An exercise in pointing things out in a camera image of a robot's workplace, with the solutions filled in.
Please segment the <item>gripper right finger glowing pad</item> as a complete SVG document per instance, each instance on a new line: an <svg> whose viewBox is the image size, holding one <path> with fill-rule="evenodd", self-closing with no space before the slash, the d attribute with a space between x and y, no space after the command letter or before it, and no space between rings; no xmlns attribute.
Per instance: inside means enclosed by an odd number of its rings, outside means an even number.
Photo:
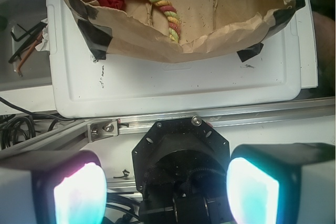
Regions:
<svg viewBox="0 0 336 224"><path fill-rule="evenodd" d="M239 145L226 187L237 223L335 223L335 146Z"/></svg>

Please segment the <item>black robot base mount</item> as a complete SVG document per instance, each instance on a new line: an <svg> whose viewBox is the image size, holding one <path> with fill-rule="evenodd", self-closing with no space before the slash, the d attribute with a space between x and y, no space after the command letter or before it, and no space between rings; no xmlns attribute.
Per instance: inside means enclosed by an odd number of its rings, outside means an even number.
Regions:
<svg viewBox="0 0 336 224"><path fill-rule="evenodd" d="M132 151L143 223L228 223L229 142L199 116L157 121Z"/></svg>

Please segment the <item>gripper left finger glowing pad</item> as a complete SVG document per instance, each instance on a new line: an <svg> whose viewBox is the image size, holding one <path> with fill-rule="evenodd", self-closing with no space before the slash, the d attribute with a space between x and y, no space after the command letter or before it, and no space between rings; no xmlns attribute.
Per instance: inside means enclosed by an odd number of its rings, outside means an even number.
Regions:
<svg viewBox="0 0 336 224"><path fill-rule="evenodd" d="M1 223L101 223L106 203L92 151L1 152Z"/></svg>

